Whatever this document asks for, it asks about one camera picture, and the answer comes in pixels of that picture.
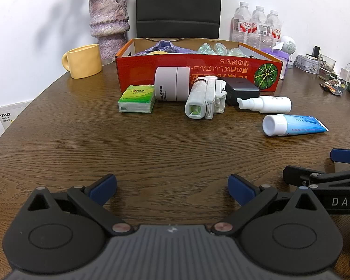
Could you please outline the white spray bottle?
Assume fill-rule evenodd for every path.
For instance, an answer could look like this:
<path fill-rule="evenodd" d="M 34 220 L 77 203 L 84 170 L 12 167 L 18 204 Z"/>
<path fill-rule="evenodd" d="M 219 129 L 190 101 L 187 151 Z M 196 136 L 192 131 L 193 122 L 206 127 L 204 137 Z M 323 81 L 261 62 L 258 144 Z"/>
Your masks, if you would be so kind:
<path fill-rule="evenodd" d="M 240 109 L 258 111 L 262 114 L 278 114 L 289 113 L 292 108 L 292 103 L 288 97 L 276 97 L 261 95 L 251 99 L 236 99 Z"/>

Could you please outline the white handheld device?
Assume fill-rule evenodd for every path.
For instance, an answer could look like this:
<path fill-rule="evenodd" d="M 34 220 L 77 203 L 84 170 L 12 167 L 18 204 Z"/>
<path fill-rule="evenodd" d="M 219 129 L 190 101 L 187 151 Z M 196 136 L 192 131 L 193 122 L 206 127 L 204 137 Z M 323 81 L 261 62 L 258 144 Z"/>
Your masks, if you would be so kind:
<path fill-rule="evenodd" d="M 215 76 L 198 77 L 189 93 L 185 115 L 191 119 L 212 119 L 226 105 L 226 82 Z"/>

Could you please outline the black charger block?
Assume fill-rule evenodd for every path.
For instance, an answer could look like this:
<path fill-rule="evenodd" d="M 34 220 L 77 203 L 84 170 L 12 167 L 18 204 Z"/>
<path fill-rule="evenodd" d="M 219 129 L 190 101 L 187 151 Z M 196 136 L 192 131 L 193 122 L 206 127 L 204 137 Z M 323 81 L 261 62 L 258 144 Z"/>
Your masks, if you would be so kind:
<path fill-rule="evenodd" d="M 251 99 L 260 96 L 259 88 L 246 78 L 223 78 L 226 82 L 226 103 L 236 106 L 237 99 Z"/>

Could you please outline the purple knitted cloth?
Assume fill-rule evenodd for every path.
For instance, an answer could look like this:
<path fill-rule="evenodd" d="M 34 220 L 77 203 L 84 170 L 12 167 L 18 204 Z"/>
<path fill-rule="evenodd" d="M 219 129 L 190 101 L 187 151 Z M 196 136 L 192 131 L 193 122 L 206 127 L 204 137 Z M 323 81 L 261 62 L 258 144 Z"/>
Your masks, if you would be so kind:
<path fill-rule="evenodd" d="M 169 54 L 197 54 L 196 51 L 174 45 L 171 41 L 160 40 L 156 45 L 136 53 L 134 56 L 146 56 L 152 51 L 167 51 Z"/>

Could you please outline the dark snack packet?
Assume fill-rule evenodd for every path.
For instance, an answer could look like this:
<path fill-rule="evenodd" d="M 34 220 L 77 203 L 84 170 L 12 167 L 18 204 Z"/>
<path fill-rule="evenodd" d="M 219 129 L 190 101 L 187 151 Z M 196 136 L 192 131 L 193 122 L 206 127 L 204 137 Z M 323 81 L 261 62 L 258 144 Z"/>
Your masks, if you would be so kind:
<path fill-rule="evenodd" d="M 320 83 L 319 86 L 326 92 L 329 92 L 336 96 L 342 96 L 347 87 L 347 84 L 344 79 L 335 78 Z"/>

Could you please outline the blue white cream tube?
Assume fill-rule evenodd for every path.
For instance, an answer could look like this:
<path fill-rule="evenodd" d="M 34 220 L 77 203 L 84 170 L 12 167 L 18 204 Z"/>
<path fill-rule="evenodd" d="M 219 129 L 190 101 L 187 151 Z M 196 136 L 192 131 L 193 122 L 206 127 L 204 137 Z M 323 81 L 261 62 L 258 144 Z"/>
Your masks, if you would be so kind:
<path fill-rule="evenodd" d="M 305 135 L 328 132 L 327 127 L 313 116 L 269 114 L 262 121 L 263 132 L 269 136 Z"/>

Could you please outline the white charger plug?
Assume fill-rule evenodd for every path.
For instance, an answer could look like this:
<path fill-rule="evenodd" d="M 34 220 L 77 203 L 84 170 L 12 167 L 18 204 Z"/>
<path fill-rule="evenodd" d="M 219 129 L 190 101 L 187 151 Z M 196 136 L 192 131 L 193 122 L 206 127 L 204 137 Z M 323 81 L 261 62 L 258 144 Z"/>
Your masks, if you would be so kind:
<path fill-rule="evenodd" d="M 341 68 L 339 77 L 345 82 L 346 86 L 350 85 L 350 63 L 347 63 L 346 67 Z"/>

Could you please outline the glass jar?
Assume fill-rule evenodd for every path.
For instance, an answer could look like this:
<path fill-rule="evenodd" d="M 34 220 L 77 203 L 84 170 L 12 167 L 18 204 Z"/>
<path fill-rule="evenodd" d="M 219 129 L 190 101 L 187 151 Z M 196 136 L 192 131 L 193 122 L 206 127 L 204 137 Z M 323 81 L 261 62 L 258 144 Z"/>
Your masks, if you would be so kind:
<path fill-rule="evenodd" d="M 318 57 L 319 71 L 318 71 L 317 77 L 324 81 L 329 80 L 333 73 L 335 63 L 336 61 L 333 60 L 332 58 L 327 57 L 323 54 L 319 54 L 319 57 Z"/>

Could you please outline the green tissue packet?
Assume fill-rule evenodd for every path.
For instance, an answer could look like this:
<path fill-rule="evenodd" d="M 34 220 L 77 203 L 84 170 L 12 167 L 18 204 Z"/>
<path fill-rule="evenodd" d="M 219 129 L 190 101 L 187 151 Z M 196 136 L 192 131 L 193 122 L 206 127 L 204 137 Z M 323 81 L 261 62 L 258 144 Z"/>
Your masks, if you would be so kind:
<path fill-rule="evenodd" d="M 130 85 L 118 100 L 119 112 L 151 113 L 154 104 L 153 85 Z"/>

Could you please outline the white box on floor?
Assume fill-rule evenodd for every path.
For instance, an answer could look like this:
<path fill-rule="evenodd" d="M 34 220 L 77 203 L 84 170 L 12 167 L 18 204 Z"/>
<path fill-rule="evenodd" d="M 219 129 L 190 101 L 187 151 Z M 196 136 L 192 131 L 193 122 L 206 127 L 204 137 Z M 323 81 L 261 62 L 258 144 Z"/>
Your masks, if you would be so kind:
<path fill-rule="evenodd" d="M 0 107 L 0 122 L 3 129 L 7 129 L 11 123 L 31 104 L 31 101 L 18 102 Z"/>

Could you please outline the purple tissue pack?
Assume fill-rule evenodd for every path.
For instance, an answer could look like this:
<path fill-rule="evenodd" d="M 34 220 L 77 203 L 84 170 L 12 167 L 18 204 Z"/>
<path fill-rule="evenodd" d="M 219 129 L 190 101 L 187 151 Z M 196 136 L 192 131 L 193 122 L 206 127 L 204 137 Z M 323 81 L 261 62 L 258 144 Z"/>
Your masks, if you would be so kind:
<path fill-rule="evenodd" d="M 283 62 L 283 67 L 281 69 L 281 73 L 279 77 L 281 80 L 284 79 L 287 65 L 290 59 L 290 55 L 287 52 L 283 51 L 284 45 L 285 45 L 285 42 L 280 41 L 280 42 L 277 42 L 274 47 L 271 47 L 271 48 L 265 47 L 261 49 L 262 52 L 268 53 L 271 56 L 274 56 L 275 58 Z"/>

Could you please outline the red orange cardboard box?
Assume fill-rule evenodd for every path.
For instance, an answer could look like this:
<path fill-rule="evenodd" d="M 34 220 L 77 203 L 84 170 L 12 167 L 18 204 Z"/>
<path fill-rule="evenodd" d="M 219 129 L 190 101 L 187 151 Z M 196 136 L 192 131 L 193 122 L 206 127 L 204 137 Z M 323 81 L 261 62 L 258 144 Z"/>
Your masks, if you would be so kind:
<path fill-rule="evenodd" d="M 153 85 L 158 67 L 188 67 L 192 84 L 202 76 L 219 78 L 246 78 L 262 92 L 276 90 L 283 62 L 247 44 L 208 38 L 171 38 L 177 47 L 196 51 L 207 43 L 213 47 L 216 43 L 227 49 L 238 48 L 244 53 L 240 56 L 221 56 L 215 54 L 146 54 L 160 41 L 156 38 L 134 38 L 116 54 L 115 63 L 119 85 L 122 91 L 129 85 Z"/>

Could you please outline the yellow ceramic mug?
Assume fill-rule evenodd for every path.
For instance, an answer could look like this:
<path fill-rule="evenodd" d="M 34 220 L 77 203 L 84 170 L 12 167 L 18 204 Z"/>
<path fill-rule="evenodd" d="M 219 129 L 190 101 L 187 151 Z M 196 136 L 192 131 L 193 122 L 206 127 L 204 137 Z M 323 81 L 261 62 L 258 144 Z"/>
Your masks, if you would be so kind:
<path fill-rule="evenodd" d="M 62 66 L 73 79 L 87 78 L 102 71 L 102 60 L 98 44 L 88 44 L 66 52 Z"/>

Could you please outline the white cylindrical jar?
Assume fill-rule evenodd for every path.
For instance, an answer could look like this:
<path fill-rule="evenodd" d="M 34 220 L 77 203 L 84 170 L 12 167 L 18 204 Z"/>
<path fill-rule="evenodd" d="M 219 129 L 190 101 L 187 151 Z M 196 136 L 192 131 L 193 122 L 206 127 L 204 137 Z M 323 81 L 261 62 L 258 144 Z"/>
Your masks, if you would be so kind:
<path fill-rule="evenodd" d="M 161 66 L 155 71 L 155 97 L 158 101 L 185 102 L 189 96 L 189 67 Z"/>

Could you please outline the green bubble wrap bag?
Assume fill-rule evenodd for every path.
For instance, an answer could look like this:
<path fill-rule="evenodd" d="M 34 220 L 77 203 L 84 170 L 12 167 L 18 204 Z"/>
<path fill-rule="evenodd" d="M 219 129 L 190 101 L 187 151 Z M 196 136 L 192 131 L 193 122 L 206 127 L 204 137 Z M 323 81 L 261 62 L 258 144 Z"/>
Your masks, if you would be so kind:
<path fill-rule="evenodd" d="M 198 48 L 196 53 L 247 58 L 247 55 L 238 47 L 227 49 L 226 46 L 220 42 L 215 43 L 213 46 L 205 42 Z"/>

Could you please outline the orange white plush toy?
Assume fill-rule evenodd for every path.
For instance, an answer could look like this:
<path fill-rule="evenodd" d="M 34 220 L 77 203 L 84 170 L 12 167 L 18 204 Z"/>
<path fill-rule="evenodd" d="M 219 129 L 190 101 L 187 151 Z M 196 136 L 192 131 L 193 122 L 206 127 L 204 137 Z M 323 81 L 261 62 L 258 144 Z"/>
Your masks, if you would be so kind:
<path fill-rule="evenodd" d="M 161 55 L 161 54 L 168 54 L 167 51 L 152 51 L 148 52 L 147 55 Z"/>

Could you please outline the water bottle pack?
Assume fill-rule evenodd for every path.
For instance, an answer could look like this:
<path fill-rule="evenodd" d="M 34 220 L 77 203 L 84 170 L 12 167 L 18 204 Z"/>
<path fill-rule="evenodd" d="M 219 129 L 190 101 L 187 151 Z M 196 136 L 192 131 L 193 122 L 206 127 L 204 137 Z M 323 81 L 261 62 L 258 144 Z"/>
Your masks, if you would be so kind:
<path fill-rule="evenodd" d="M 251 13 L 249 4 L 240 1 L 231 19 L 230 38 L 257 49 L 271 49 L 281 39 L 282 22 L 275 10 L 266 16 L 263 6 Z"/>

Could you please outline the purple textured vase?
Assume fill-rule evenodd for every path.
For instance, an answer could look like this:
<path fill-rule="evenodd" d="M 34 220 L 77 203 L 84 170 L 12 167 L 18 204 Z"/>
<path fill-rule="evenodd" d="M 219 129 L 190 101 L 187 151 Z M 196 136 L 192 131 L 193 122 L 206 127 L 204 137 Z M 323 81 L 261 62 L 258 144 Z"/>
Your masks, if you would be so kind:
<path fill-rule="evenodd" d="M 103 65 L 110 64 L 127 43 L 127 0 L 88 0 L 91 36 L 97 38 Z"/>

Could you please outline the black paper bag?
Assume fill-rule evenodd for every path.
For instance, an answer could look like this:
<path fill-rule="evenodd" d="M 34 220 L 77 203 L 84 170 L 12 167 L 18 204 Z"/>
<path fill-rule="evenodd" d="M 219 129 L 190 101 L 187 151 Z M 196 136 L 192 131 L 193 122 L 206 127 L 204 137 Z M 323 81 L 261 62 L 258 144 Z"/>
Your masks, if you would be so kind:
<path fill-rule="evenodd" d="M 221 0 L 136 0 L 136 36 L 219 37 Z"/>

